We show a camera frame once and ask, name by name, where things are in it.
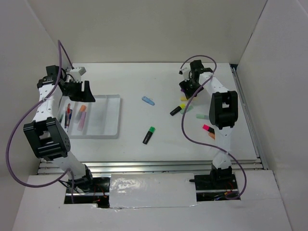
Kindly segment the pink cap black highlighter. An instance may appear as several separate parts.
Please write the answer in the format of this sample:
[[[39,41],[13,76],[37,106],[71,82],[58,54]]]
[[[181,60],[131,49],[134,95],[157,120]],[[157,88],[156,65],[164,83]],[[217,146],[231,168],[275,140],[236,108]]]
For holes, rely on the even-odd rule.
[[[215,134],[215,130],[212,127],[210,127],[210,126],[208,126],[206,124],[203,124],[203,129],[208,131],[208,132],[212,132],[212,133]]]

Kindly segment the red gel pen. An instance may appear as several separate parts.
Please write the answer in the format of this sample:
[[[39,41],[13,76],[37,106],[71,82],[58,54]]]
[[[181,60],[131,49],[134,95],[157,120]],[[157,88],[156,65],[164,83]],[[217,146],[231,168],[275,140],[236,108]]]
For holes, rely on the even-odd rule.
[[[67,108],[66,108],[66,111],[65,111],[65,122],[64,122],[65,128],[68,128],[69,116],[70,116],[70,104],[67,105]]]

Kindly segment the pink pastel highlighter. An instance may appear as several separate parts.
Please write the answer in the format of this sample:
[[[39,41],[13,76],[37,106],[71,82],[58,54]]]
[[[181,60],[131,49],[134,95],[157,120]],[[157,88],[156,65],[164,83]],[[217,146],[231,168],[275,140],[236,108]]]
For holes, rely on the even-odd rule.
[[[79,120],[79,124],[78,124],[78,131],[82,131],[84,128],[84,124],[85,124],[85,119],[86,119],[86,112],[82,112],[81,114],[81,118]]]

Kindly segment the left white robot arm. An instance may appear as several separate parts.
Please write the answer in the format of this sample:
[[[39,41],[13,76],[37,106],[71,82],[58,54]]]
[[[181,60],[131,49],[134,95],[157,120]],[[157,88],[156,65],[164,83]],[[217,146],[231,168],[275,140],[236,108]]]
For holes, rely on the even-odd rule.
[[[93,103],[90,83],[82,82],[74,70],[67,80],[62,68],[56,65],[46,67],[47,75],[37,83],[42,104],[31,123],[23,126],[24,134],[35,156],[50,161],[68,173],[68,185],[85,193],[93,190],[95,180],[89,168],[77,160],[71,152],[71,142],[67,132],[58,120],[61,99],[67,96],[74,102]]]

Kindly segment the green cap black highlighter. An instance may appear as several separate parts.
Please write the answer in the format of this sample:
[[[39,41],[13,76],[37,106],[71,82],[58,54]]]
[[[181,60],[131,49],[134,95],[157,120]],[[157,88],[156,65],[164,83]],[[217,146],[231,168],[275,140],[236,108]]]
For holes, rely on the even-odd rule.
[[[152,137],[153,133],[155,132],[155,127],[150,127],[146,136],[144,137],[142,143],[143,144],[147,144],[150,140],[150,138]]]

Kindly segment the blue ballpoint pen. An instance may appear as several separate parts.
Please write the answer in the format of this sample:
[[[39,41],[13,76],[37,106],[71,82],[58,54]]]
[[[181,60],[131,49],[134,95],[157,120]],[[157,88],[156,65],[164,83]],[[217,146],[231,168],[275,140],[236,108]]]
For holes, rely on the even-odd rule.
[[[69,128],[71,117],[72,117],[72,109],[69,109],[68,115],[67,115],[67,128]]]

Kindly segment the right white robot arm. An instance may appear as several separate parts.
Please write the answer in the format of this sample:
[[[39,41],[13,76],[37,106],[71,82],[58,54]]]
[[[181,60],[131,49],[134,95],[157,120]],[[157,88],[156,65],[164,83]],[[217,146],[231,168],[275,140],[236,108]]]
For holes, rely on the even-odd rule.
[[[218,151],[212,161],[210,183],[212,187],[220,189],[232,176],[229,151],[231,132],[238,120],[238,94],[224,87],[214,76],[213,70],[205,68],[201,60],[192,61],[189,68],[181,67],[179,74],[184,77],[179,86],[187,99],[195,97],[196,90],[206,90],[211,96],[208,116]]]

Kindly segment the yellow pastel highlighter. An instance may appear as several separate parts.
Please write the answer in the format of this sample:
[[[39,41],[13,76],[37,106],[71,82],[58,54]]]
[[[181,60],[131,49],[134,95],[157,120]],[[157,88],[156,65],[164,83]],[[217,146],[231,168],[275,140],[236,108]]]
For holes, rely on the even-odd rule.
[[[189,100],[195,101],[196,99],[197,99],[196,97],[187,99],[185,96],[182,96],[182,97],[180,98],[180,101],[181,101],[181,102],[188,102]]]

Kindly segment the mint L-point highlighter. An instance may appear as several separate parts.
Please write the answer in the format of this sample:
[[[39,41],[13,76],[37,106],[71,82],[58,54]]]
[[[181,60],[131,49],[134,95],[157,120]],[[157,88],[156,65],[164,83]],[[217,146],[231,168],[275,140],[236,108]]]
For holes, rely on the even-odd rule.
[[[203,115],[203,114],[196,114],[196,118],[198,119],[209,119],[209,116],[208,115]]]

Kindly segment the orange cap clear highlighter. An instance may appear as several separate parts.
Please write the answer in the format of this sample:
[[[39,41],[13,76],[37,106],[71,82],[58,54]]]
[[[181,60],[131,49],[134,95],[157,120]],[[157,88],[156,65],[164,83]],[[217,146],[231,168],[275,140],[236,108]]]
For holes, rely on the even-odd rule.
[[[77,112],[77,115],[76,115],[76,120],[80,120],[81,119],[81,116],[82,116],[82,113],[86,110],[86,105],[81,105],[80,109],[78,110]]]

